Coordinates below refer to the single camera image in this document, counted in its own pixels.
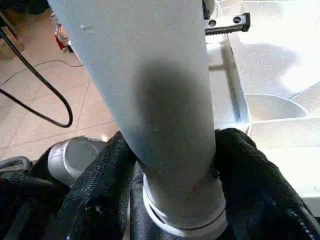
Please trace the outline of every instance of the beige floor tile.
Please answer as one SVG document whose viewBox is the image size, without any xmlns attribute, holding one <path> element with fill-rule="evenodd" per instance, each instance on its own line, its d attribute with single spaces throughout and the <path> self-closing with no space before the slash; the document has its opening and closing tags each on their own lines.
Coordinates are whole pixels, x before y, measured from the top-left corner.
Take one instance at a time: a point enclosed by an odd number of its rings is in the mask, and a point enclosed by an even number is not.
<svg viewBox="0 0 320 240">
<path fill-rule="evenodd" d="M 0 149 L 6 148 L 18 129 L 26 110 L 17 104 L 0 108 Z"/>
<path fill-rule="evenodd" d="M 70 67 L 64 63 L 46 69 L 41 74 L 58 91 L 88 84 L 90 80 L 84 66 Z M 51 91 L 44 84 L 41 84 L 37 96 L 40 97 L 50 93 Z"/>
<path fill-rule="evenodd" d="M 82 85 L 61 91 L 61 94 L 69 102 L 73 112 L 73 124 L 71 127 L 61 128 L 55 126 L 31 112 L 28 112 L 13 136 L 10 146 L 32 142 L 75 130 L 86 90 L 87 85 Z M 68 121 L 68 114 L 65 106 L 54 94 L 36 98 L 31 107 L 56 121 L 62 123 L 67 123 Z"/>
<path fill-rule="evenodd" d="M 105 105 L 99 91 L 89 84 L 80 114 L 77 130 L 113 121 L 108 107 Z"/>
<path fill-rule="evenodd" d="M 29 71 L 24 71 L 11 78 L 1 86 L 9 94 L 24 102 L 34 99 L 41 87 L 41 82 Z M 0 107 L 12 105 L 14 102 L 6 96 L 0 94 Z"/>
<path fill-rule="evenodd" d="M 70 139 L 74 136 L 74 133 L 65 133 L 53 137 L 48 137 L 28 143 L 23 143 L 16 146 L 8 147 L 4 154 L 2 155 L 1 160 L 5 160 L 11 157 L 16 156 L 25 156 L 28 157 L 30 160 L 37 160 L 49 147 L 52 145 Z"/>
<path fill-rule="evenodd" d="M 76 130 L 74 136 L 86 136 L 89 138 L 95 138 L 102 141 L 108 141 L 119 130 L 116 122 L 110 122 L 98 126 L 92 126 L 89 128 Z"/>
<path fill-rule="evenodd" d="M 0 159 L 2 158 L 4 152 L 5 152 L 5 149 L 0 149 Z"/>
</svg>

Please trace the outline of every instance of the black nylon fabric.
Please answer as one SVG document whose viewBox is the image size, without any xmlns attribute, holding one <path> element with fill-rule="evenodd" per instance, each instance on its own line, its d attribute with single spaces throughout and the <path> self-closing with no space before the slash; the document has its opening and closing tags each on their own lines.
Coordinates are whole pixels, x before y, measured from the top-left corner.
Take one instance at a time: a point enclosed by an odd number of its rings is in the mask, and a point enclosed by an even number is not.
<svg viewBox="0 0 320 240">
<path fill-rule="evenodd" d="M 320 240 L 320 227 L 301 198 L 245 133 L 229 128 L 215 136 L 229 224 L 219 240 Z M 130 239 L 181 240 L 148 216 L 143 172 L 138 164 L 133 172 L 135 162 L 118 133 L 73 186 L 47 239 L 122 239 L 130 193 Z"/>
<path fill-rule="evenodd" d="M 229 128 L 215 138 L 227 221 L 237 239 L 320 239 L 302 199 L 245 133 Z"/>
<path fill-rule="evenodd" d="M 45 239 L 121 240 L 136 156 L 120 132 L 78 178 Z"/>
<path fill-rule="evenodd" d="M 196 237 L 179 237 L 159 228 L 149 217 L 143 202 L 143 171 L 138 163 L 134 167 L 130 193 L 130 239 L 131 240 L 196 240 Z M 235 240 L 232 229 L 226 231 L 217 240 Z"/>
</svg>

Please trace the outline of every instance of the pvc pipe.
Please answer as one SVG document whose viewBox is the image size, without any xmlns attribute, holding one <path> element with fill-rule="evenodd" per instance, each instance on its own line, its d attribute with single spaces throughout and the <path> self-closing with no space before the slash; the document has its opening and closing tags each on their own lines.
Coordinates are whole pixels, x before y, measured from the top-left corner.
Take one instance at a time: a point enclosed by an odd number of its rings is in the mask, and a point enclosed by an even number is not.
<svg viewBox="0 0 320 240">
<path fill-rule="evenodd" d="M 49 2 L 140 159 L 154 207 L 181 228 L 212 221 L 224 198 L 209 173 L 215 133 L 202 2 Z"/>
</svg>

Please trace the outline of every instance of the metal bracket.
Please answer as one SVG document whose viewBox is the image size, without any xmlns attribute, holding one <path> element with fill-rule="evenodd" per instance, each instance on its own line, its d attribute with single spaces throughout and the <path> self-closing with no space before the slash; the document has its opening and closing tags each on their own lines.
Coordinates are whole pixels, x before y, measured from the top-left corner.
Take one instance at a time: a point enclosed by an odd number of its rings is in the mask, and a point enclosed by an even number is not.
<svg viewBox="0 0 320 240">
<path fill-rule="evenodd" d="M 208 19 L 204 20 L 204 22 L 204 31 L 207 36 L 229 34 L 233 32 L 247 32 L 250 28 L 250 13 Z"/>
</svg>

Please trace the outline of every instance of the red object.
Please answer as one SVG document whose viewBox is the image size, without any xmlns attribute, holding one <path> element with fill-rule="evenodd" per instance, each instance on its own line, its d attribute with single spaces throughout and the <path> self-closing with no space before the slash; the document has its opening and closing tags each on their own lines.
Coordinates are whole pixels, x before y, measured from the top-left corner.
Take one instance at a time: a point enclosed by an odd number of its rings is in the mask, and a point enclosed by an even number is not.
<svg viewBox="0 0 320 240">
<path fill-rule="evenodd" d="M 66 46 L 62 42 L 59 41 L 59 39 L 57 38 L 56 35 L 54 37 L 55 37 L 56 42 L 59 45 L 60 50 L 64 49 Z"/>
</svg>

